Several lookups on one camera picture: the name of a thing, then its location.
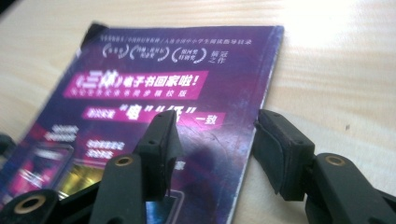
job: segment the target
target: phone image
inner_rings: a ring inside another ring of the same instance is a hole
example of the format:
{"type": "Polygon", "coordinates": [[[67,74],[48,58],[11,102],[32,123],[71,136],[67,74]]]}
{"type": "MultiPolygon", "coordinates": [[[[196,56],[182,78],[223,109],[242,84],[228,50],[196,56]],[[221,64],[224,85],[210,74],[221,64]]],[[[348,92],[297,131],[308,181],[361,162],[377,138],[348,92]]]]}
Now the phone image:
{"type": "Polygon", "coordinates": [[[35,189],[53,189],[72,159],[74,149],[69,145],[40,144],[28,152],[27,158],[7,185],[1,203],[35,189]]]}
{"type": "Polygon", "coordinates": [[[183,192],[171,190],[170,195],[166,195],[161,202],[146,202],[147,223],[176,223],[183,201],[183,192]]]}

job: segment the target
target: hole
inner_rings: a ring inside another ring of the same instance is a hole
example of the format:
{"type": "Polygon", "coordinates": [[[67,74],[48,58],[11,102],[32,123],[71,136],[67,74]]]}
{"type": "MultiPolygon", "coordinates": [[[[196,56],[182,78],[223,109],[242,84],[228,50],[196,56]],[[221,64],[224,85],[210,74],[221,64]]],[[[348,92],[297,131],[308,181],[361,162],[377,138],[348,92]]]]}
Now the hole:
{"type": "Polygon", "coordinates": [[[119,158],[119,159],[116,161],[116,165],[118,165],[118,166],[124,166],[124,165],[131,164],[133,161],[134,161],[134,160],[133,160],[132,158],[130,158],[130,157],[122,157],[122,158],[119,158]]]}
{"type": "Polygon", "coordinates": [[[325,158],[325,160],[329,164],[336,165],[336,166],[343,166],[346,164],[346,162],[343,159],[336,157],[336,156],[327,156],[325,158]]]}
{"type": "Polygon", "coordinates": [[[123,223],[123,219],[121,217],[113,217],[107,222],[107,224],[122,224],[122,223],[123,223]]]}
{"type": "Polygon", "coordinates": [[[14,208],[14,212],[16,214],[27,214],[35,211],[46,201],[46,197],[44,195],[32,195],[27,199],[21,201],[14,208]]]}
{"type": "Polygon", "coordinates": [[[38,203],[38,199],[34,198],[34,199],[32,199],[32,200],[29,200],[29,201],[25,202],[25,203],[22,205],[22,208],[29,208],[29,207],[34,206],[34,205],[37,204],[37,203],[38,203]]]}

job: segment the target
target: book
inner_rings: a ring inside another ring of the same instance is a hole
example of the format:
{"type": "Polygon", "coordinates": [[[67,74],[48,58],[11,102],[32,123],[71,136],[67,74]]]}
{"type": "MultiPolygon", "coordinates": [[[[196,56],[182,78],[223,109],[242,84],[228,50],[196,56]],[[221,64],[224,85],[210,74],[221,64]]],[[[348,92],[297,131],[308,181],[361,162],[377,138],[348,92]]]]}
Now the book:
{"type": "Polygon", "coordinates": [[[0,203],[33,189],[67,197],[131,153],[176,110],[183,155],[148,223],[231,223],[281,26],[117,28],[93,24],[0,174],[0,203]]]}

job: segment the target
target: table surface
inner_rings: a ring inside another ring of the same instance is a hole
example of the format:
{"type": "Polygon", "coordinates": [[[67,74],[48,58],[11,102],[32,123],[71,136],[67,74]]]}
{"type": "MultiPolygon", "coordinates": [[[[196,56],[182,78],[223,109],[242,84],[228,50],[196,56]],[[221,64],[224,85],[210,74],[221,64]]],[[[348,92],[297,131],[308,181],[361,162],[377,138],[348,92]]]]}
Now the table surface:
{"type": "MultiPolygon", "coordinates": [[[[265,108],[316,153],[351,159],[396,195],[396,1],[33,1],[0,17],[0,131],[21,139],[93,21],[110,26],[283,25],[265,108]]],[[[234,223],[307,223],[249,159],[234,223]]]]}

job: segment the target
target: light wooden surface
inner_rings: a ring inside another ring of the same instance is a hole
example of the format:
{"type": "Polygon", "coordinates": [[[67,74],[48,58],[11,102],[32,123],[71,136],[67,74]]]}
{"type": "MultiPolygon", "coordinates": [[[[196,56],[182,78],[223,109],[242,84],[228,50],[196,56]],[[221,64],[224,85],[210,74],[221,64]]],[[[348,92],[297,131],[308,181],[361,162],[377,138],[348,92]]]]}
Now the light wooden surface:
{"type": "MultiPolygon", "coordinates": [[[[20,139],[92,21],[111,26],[283,25],[266,108],[396,195],[396,2],[33,1],[0,18],[0,131],[20,139]]],[[[307,223],[250,159],[234,223],[307,223]]]]}

